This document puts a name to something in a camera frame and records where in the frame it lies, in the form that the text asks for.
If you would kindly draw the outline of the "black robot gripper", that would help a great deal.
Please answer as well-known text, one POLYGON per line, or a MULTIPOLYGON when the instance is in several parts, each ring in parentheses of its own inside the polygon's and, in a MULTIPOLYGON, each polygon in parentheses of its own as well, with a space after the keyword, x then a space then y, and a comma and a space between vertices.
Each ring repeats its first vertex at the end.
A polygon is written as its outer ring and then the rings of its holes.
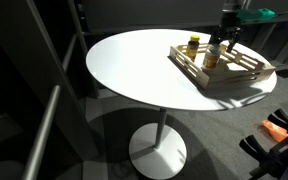
POLYGON ((220 40, 229 40, 226 52, 231 53, 241 35, 241 19, 238 10, 223 10, 219 25, 219 34, 213 32, 209 44, 219 44, 220 40))

